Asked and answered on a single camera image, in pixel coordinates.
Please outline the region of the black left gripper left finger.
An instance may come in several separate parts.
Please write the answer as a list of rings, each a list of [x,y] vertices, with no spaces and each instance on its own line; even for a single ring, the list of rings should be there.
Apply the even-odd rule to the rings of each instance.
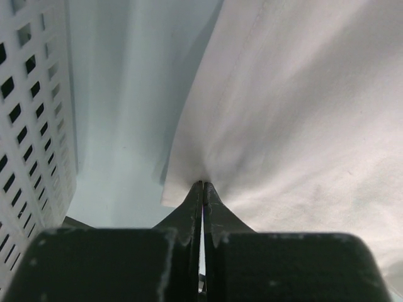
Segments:
[[[196,301],[202,183],[152,228],[53,228],[37,235],[5,301]]]

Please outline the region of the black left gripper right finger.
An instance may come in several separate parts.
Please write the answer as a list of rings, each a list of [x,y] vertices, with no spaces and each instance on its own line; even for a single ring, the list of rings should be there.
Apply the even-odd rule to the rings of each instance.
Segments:
[[[255,232],[203,188],[208,301],[390,301],[366,244],[348,233]]]

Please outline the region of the white t shirt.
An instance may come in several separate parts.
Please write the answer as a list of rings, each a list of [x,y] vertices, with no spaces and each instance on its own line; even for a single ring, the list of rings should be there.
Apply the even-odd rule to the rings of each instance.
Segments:
[[[225,1],[162,203],[211,182],[251,228],[348,232],[402,266],[402,2]]]

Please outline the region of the white plastic laundry basket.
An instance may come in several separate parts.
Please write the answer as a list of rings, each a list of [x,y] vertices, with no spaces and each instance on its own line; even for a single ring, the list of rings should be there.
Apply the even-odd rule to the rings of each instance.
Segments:
[[[63,1],[1,2],[1,276],[76,188]]]

